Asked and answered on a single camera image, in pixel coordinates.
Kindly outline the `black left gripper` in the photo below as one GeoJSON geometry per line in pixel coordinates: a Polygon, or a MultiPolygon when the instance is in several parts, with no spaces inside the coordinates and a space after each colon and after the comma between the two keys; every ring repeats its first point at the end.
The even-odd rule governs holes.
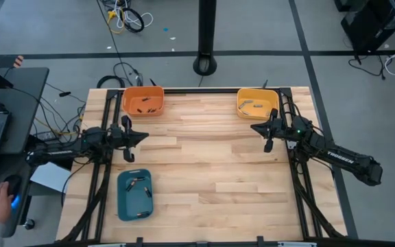
{"type": "MultiPolygon", "coordinates": [[[[126,139],[132,129],[132,121],[127,115],[121,117],[121,126],[124,129],[117,122],[110,125],[110,134],[107,137],[107,141],[112,148],[121,148],[125,145],[126,139]]],[[[133,142],[141,142],[149,136],[149,133],[132,130],[132,135],[135,135],[132,137],[133,142]]]]}

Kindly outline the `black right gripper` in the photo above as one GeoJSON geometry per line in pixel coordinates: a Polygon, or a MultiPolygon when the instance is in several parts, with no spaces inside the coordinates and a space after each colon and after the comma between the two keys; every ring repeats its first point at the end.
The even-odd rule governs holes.
{"type": "Polygon", "coordinates": [[[284,140],[296,140],[296,131],[285,125],[284,119],[278,118],[278,110],[273,108],[270,113],[269,123],[252,124],[251,129],[259,133],[262,137],[279,138],[284,140]]]}

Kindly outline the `yellow plastic bin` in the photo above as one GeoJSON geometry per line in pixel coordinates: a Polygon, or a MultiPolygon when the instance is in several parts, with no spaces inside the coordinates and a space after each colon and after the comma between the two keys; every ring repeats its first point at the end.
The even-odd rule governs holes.
{"type": "Polygon", "coordinates": [[[237,91],[237,115],[244,119],[268,120],[271,110],[280,108],[280,98],[276,91],[267,89],[242,88],[237,91]],[[245,100],[254,100],[253,103],[246,104],[242,109],[238,106],[245,100]],[[254,108],[254,104],[262,104],[262,108],[254,108]],[[250,115],[244,115],[241,111],[246,111],[250,115]]]}

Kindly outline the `teal plastic bin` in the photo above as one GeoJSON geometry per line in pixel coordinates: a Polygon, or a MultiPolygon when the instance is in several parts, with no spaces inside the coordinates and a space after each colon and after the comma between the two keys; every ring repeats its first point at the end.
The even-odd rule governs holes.
{"type": "Polygon", "coordinates": [[[138,218],[136,215],[145,211],[150,212],[151,215],[154,211],[153,194],[152,176],[147,169],[135,169],[119,174],[117,178],[117,213],[119,219],[124,222],[143,219],[146,217],[138,218]],[[145,180],[136,181],[135,186],[127,192],[126,187],[137,177],[145,177],[145,180]],[[144,187],[151,191],[151,198],[147,197],[144,187]]]}

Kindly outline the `orange plastic bin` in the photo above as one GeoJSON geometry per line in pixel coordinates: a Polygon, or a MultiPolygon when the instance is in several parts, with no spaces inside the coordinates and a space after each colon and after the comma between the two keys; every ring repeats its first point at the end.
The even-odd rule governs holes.
{"type": "Polygon", "coordinates": [[[164,96],[164,88],[160,86],[133,86],[124,91],[122,109],[133,117],[159,116],[164,111],[164,96]],[[142,99],[146,97],[151,99],[142,102],[142,99]],[[146,113],[150,108],[157,110],[154,113],[146,113]]]}

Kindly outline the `white flat box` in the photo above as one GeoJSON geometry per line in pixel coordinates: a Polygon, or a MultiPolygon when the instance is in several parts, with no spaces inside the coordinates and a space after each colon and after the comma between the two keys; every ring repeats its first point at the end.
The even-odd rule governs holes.
{"type": "Polygon", "coordinates": [[[43,185],[50,189],[66,193],[67,179],[71,172],[65,168],[57,166],[55,163],[46,163],[36,168],[30,180],[39,185],[43,185]]]}

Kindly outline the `black side desk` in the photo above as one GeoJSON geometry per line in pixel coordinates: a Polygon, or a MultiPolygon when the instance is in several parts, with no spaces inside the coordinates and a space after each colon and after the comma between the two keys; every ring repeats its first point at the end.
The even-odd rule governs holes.
{"type": "MultiPolygon", "coordinates": [[[[0,69],[3,75],[7,69],[0,69]]],[[[23,210],[29,202],[29,177],[32,168],[26,163],[26,148],[33,140],[30,135],[38,101],[43,93],[49,75],[48,68],[12,69],[5,77],[14,87],[0,89],[0,104],[10,112],[10,119],[0,142],[0,182],[10,175],[22,178],[20,201],[5,223],[4,237],[11,237],[21,220],[25,218],[23,210]]]]}

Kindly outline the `black computer mouse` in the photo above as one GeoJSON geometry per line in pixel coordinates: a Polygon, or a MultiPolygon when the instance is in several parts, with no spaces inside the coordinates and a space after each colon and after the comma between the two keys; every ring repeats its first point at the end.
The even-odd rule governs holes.
{"type": "Polygon", "coordinates": [[[12,197],[11,209],[15,210],[20,201],[20,191],[22,178],[19,175],[10,175],[5,178],[4,182],[8,184],[8,195],[12,197]]]}

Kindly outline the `black computer tower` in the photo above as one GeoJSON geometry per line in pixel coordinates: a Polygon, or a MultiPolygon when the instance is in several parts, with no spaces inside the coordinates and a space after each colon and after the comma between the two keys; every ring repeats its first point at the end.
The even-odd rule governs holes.
{"type": "Polygon", "coordinates": [[[353,50],[377,50],[395,32],[395,0],[352,0],[341,21],[353,50]]]}

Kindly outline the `gray arm base bracket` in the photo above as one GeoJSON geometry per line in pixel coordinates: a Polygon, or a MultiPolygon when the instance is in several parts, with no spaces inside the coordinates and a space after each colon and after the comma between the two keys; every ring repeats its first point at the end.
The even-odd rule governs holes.
{"type": "Polygon", "coordinates": [[[314,153],[325,149],[327,141],[322,135],[313,135],[311,137],[303,137],[298,141],[287,141],[287,145],[289,149],[299,147],[306,152],[314,153]]]}

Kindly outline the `black aluminium table frame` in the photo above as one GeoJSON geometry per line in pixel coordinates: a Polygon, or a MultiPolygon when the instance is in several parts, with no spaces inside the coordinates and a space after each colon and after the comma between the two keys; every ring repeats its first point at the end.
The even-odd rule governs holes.
{"type": "Polygon", "coordinates": [[[289,188],[299,178],[317,207],[341,234],[346,227],[336,192],[337,174],[311,160],[295,165],[287,142],[270,153],[251,121],[237,115],[235,88],[170,88],[164,113],[134,117],[133,128],[149,133],[134,149],[135,162],[113,155],[108,195],[94,212],[84,237],[101,242],[251,242],[325,237],[302,198],[289,188]],[[124,222],[117,213],[120,173],[147,169],[153,213],[124,222]]]}

